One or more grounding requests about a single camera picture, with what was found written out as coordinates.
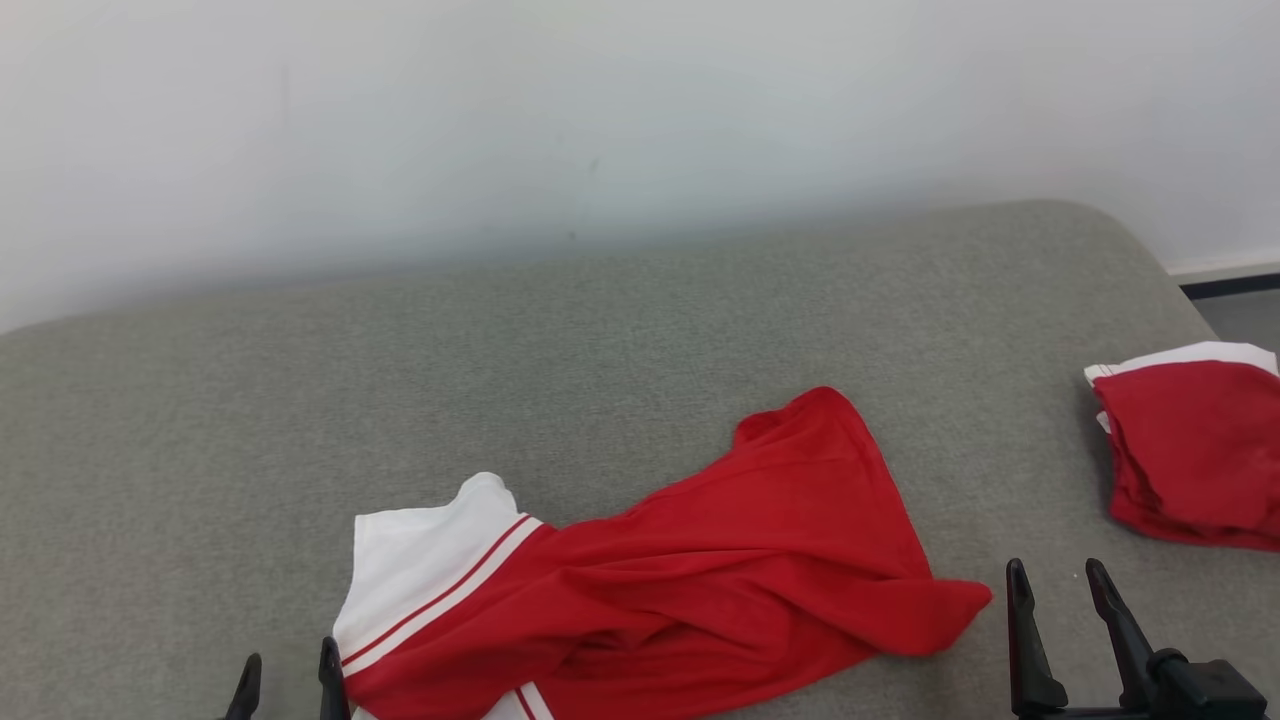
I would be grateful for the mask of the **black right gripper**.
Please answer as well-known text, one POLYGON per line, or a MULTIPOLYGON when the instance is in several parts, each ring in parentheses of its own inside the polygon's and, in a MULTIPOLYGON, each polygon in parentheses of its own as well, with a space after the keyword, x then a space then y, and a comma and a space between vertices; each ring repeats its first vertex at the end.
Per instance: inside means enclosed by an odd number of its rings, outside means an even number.
POLYGON ((1036 597, 1020 559, 1005 569, 1011 712, 1019 720, 1268 720, 1268 701, 1230 662, 1194 664, 1155 651, 1106 566, 1085 561, 1094 610, 1107 626, 1123 683, 1120 707, 1068 706, 1036 624, 1036 597))

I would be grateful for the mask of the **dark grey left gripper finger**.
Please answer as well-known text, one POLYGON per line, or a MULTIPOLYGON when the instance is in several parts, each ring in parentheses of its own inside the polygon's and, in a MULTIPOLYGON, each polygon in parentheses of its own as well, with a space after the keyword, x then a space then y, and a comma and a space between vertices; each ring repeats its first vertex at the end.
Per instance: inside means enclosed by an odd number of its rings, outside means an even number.
POLYGON ((326 635, 321 643, 317 679, 323 692, 319 720, 352 720, 340 652, 335 639, 330 635, 326 635))
POLYGON ((253 720, 259 708, 262 680, 262 659, 251 653, 242 669, 236 691, 221 720, 253 720))

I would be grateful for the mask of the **red garment with white stripe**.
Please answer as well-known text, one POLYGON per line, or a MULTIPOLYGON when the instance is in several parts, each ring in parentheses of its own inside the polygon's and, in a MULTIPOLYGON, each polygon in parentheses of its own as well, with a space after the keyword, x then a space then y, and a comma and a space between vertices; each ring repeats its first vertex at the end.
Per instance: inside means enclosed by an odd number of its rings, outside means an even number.
POLYGON ((1160 541, 1280 553, 1280 357, 1204 341, 1083 372, 1111 516, 1160 541))

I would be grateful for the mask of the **red white garment with tag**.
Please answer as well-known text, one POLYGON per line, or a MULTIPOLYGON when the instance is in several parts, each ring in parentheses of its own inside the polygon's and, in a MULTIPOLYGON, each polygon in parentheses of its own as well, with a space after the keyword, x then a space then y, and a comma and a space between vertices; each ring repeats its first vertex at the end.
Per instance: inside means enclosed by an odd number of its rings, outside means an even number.
POLYGON ((481 471, 355 519, 332 637, 356 720, 700 720, 948 650, 988 585, 933 574, 867 424, 817 387, 609 518, 481 471))

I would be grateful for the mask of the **black white wall baseboard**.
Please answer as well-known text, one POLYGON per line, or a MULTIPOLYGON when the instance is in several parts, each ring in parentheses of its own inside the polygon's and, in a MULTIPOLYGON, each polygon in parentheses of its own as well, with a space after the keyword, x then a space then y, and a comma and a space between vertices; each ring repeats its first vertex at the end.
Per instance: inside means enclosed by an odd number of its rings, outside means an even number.
POLYGON ((1280 290, 1280 260, 1170 272, 1192 301, 1280 290))

